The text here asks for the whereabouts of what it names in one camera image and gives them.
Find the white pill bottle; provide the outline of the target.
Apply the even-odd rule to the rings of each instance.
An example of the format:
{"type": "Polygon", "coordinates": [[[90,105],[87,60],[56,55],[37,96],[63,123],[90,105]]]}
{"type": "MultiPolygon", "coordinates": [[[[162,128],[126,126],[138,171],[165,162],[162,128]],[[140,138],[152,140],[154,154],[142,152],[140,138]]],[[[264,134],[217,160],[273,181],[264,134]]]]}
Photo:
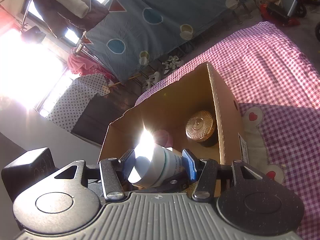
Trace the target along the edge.
{"type": "Polygon", "coordinates": [[[153,144],[137,146],[135,164],[128,181],[143,188],[157,187],[166,179],[183,172],[182,154],[173,148],[153,144]]]}

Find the gold lid black jar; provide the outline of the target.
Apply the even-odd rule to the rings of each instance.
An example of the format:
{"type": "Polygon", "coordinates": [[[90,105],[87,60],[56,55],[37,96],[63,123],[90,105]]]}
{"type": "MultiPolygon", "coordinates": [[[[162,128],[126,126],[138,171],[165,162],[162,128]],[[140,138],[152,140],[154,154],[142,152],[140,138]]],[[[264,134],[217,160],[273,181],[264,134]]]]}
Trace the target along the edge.
{"type": "Polygon", "coordinates": [[[209,111],[194,113],[186,123],[186,136],[204,146],[212,147],[218,143],[216,118],[209,111]]]}

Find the brown cardboard box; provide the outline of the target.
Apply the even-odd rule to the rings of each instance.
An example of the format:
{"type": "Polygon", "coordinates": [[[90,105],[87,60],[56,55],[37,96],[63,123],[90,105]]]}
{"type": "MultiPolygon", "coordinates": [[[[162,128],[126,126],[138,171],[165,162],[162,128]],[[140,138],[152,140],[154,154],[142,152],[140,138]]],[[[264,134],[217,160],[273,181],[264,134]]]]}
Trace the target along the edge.
{"type": "Polygon", "coordinates": [[[160,129],[172,135],[172,148],[177,152],[189,149],[199,159],[214,159],[222,165],[241,159],[247,148],[238,103],[208,62],[153,93],[112,122],[107,129],[100,159],[122,157],[139,144],[144,131],[150,133],[146,141],[155,143],[153,133],[160,129]],[[212,147],[204,147],[185,134],[189,118],[202,110],[209,111],[216,118],[218,143],[212,147]]]}

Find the polka dot covered cabinet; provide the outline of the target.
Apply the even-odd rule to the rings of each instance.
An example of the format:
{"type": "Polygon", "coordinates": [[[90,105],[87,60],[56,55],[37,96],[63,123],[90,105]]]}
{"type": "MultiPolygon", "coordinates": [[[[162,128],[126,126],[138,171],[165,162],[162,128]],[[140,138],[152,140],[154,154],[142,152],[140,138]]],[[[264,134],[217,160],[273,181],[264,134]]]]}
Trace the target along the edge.
{"type": "Polygon", "coordinates": [[[110,80],[103,74],[85,75],[75,79],[54,105],[47,119],[71,132],[90,101],[110,94],[110,80]]]}

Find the white sneakers pair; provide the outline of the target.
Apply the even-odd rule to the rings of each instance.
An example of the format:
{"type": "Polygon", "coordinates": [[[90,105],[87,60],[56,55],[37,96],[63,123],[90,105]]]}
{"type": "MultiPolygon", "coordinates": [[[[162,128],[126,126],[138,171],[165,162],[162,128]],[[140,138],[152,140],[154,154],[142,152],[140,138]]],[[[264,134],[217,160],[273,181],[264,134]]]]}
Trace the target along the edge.
{"type": "Polygon", "coordinates": [[[184,65],[184,61],[178,56],[169,56],[168,59],[162,62],[163,68],[159,71],[154,72],[152,75],[146,79],[143,84],[143,90],[147,91],[151,87],[155,86],[159,81],[168,77],[170,74],[178,70],[181,66],[184,65]]]}

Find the purple checkered tablecloth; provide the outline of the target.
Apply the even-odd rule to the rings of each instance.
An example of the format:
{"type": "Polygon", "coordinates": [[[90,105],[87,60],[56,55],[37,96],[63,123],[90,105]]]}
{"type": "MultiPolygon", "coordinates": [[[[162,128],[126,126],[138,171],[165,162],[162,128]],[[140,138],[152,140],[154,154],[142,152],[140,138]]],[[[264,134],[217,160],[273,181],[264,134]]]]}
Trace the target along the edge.
{"type": "Polygon", "coordinates": [[[251,157],[300,196],[298,234],[319,239],[319,73],[275,25],[236,31],[143,93],[143,102],[209,62],[236,97],[251,157]]]}

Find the blue patterned hanging blanket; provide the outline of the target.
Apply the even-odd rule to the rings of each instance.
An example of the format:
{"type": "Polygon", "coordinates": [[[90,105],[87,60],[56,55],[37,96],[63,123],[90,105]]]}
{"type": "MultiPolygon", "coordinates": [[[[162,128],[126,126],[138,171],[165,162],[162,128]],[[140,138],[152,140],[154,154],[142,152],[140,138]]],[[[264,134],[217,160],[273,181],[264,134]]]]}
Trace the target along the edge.
{"type": "Polygon", "coordinates": [[[248,0],[108,0],[87,49],[119,81],[210,28],[248,0]]]}

